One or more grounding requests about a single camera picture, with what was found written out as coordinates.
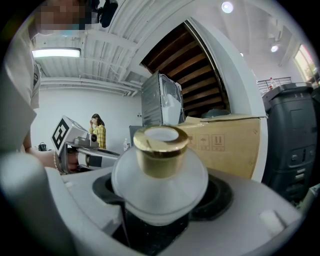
person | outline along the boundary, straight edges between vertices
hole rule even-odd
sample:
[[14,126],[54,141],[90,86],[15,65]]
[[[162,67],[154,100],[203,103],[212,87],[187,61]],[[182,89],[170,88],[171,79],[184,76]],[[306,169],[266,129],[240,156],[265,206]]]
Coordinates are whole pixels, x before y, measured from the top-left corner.
[[[68,30],[79,24],[88,10],[87,0],[48,0],[39,6],[33,16],[21,26],[14,36],[4,59],[2,72],[6,72],[12,84],[32,109],[39,108],[39,88],[41,74],[32,54],[32,40],[37,34],[47,35],[54,30]],[[59,171],[58,156],[55,151],[38,151],[32,147],[30,128],[21,152],[38,158],[44,167]],[[76,153],[68,153],[69,170],[78,165]]]
[[97,141],[99,143],[99,148],[107,149],[106,148],[106,128],[105,123],[102,121],[101,117],[98,114],[94,114],[90,120],[90,133],[93,133],[97,136]]

white ceiling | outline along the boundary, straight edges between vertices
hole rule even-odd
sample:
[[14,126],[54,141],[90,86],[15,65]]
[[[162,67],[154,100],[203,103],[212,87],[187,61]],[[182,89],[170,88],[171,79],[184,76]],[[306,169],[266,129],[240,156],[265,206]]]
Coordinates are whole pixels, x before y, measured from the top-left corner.
[[[82,78],[100,81],[96,90],[108,85],[109,92],[122,95],[135,95],[141,85],[151,74],[139,63],[152,47],[179,23],[188,19],[178,14],[184,6],[193,0],[118,0],[118,9],[108,28],[99,24],[92,25],[91,30],[74,31],[72,36],[38,35],[35,48],[46,47],[76,47],[81,49],[81,58],[46,57],[38,58],[36,62],[42,69],[42,77],[49,81],[42,86],[47,88],[62,88],[66,84],[55,82],[51,78]],[[287,51],[292,34],[288,29],[282,30],[279,51],[271,53],[270,48],[275,42],[270,38],[270,16],[265,11],[244,0],[232,1],[233,12],[226,14],[221,10],[221,0],[206,1],[201,8],[202,0],[194,0],[207,19],[222,31],[244,54],[248,63],[274,62],[279,64]],[[176,24],[172,27],[161,28],[166,19],[177,16]],[[75,88],[84,87],[78,81]]]

bracelet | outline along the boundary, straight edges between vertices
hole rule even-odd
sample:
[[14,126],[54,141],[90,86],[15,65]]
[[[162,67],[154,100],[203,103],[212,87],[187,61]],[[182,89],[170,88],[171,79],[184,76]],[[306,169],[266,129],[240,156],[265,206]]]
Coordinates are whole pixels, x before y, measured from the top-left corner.
[[54,166],[59,172],[61,172],[60,169],[58,168],[58,165],[57,165],[56,155],[57,155],[57,153],[54,152],[54,154],[53,154]]

black machine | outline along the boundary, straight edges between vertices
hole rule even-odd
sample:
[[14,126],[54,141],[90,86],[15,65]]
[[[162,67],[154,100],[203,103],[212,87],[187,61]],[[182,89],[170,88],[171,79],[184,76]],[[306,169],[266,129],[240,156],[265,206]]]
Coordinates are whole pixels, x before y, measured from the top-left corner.
[[[313,90],[312,101],[316,116],[316,125],[320,127],[320,86]],[[313,187],[320,183],[320,133],[317,134],[317,151],[315,155],[315,161],[313,166],[313,172],[310,179],[309,187]]]
[[306,195],[317,149],[317,122],[308,83],[283,84],[263,95],[268,152],[262,182],[288,201]]

window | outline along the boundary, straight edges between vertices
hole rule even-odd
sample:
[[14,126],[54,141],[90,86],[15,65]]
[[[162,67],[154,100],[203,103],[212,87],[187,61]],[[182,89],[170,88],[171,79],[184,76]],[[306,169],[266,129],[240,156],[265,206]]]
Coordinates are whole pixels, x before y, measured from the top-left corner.
[[317,68],[309,52],[303,45],[300,46],[296,53],[294,61],[306,81],[314,80],[315,75],[317,75]]

